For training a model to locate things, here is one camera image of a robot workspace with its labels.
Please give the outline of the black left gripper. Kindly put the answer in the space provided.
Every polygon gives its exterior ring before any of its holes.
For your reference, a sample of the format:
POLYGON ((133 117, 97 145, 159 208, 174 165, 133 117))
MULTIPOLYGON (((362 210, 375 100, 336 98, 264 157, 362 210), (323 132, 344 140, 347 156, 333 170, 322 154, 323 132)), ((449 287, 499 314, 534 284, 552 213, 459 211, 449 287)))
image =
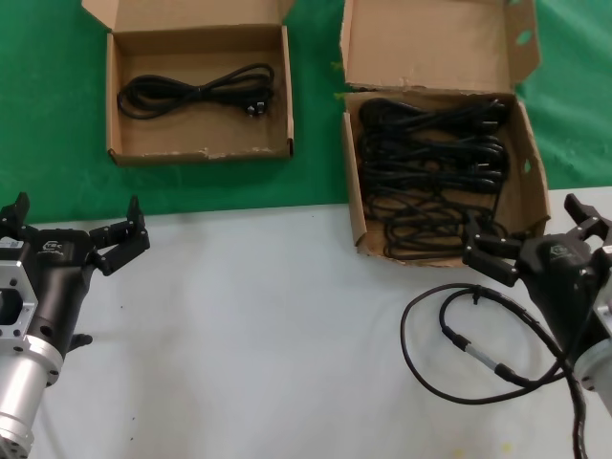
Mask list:
POLYGON ((111 275, 150 248, 137 195, 124 221, 92 229, 35 229, 25 224, 30 199, 20 192, 1 208, 1 237, 22 239, 33 253, 33 289, 37 304, 28 334, 59 352, 73 349, 82 302, 89 292, 94 266, 111 275))

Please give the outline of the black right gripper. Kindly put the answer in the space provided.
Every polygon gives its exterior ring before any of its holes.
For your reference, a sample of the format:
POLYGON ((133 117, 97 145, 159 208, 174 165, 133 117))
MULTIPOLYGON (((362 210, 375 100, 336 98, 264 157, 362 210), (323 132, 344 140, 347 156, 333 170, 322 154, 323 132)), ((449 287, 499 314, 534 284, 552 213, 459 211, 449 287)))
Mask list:
POLYGON ((610 244, 611 221, 573 193, 565 197, 565 210, 575 223, 568 235, 529 239, 523 246, 519 240, 485 234, 476 222, 467 222, 462 261, 505 286, 513 286, 520 275, 561 350, 579 357, 607 338, 601 323, 587 314, 610 277, 611 259, 584 241, 597 236, 610 244), (518 269, 508 263, 517 257, 518 269))

